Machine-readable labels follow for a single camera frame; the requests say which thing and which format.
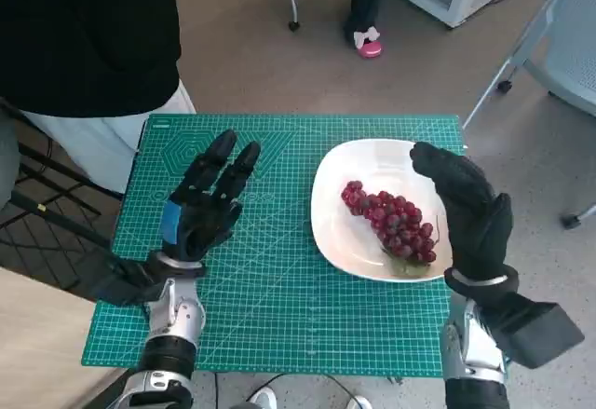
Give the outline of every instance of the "white plate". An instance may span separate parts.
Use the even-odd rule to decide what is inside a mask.
[[[441,278],[452,264],[445,208],[431,180],[413,170],[413,143],[392,139],[364,139],[334,147],[318,166],[311,198],[315,242],[335,267],[365,279],[417,282]],[[412,201],[424,223],[435,226],[432,238],[437,260],[420,277],[406,276],[381,250],[370,223],[353,216],[340,195],[348,181],[360,180],[367,193],[386,190]]]

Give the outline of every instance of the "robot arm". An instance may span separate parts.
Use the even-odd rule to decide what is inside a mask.
[[[440,335],[448,409],[508,409],[506,358],[539,367],[584,336],[557,304],[517,293],[518,273],[504,265],[513,227],[510,198],[497,197],[465,157],[417,143],[414,169],[433,180],[447,212],[454,291]]]
[[[220,176],[236,139],[228,130],[195,159],[164,206],[161,250],[150,252],[142,264],[122,262],[121,280],[104,292],[110,303],[143,305],[149,319],[137,371],[115,409],[193,404],[191,375],[206,317],[196,294],[196,281],[206,271],[202,258],[232,236],[242,211],[236,198],[260,154],[260,146],[249,143]]]

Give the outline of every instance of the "pink shoe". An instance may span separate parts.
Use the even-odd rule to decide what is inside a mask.
[[[379,41],[365,43],[358,49],[358,53],[362,58],[376,58],[383,53],[383,45]]]
[[[362,58],[376,58],[383,53],[380,36],[374,27],[369,27],[365,33],[354,32],[354,46]]]

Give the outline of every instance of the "dark pants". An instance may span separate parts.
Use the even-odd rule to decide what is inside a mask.
[[[379,11],[379,0],[351,0],[350,15],[345,22],[345,37],[353,41],[354,32],[366,32],[374,26]]]

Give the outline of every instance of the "table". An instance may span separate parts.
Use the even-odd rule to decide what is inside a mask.
[[[198,151],[222,130],[263,152],[242,195],[232,239],[206,258],[197,285],[207,310],[196,368],[212,371],[439,376],[443,280],[360,279],[318,252],[309,219],[319,162],[360,138],[424,140],[463,152],[456,116],[151,116],[113,251],[144,260],[160,245],[164,200]],[[133,367],[147,324],[137,307],[96,306],[84,365]]]

